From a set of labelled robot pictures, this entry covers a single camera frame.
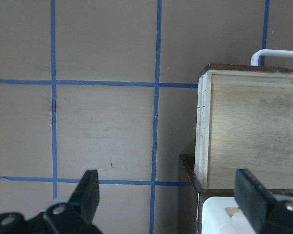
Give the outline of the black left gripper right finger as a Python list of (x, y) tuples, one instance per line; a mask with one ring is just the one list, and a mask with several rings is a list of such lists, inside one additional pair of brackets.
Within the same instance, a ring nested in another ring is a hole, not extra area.
[(293, 198), (274, 195), (248, 170), (235, 172), (234, 199), (257, 234), (293, 234)]

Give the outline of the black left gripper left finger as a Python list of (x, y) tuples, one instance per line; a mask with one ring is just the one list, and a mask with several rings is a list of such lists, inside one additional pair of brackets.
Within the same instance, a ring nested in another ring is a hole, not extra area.
[(66, 202), (50, 205), (26, 220), (21, 213), (0, 214), (0, 234), (98, 234), (92, 224), (100, 200), (97, 170), (87, 170)]

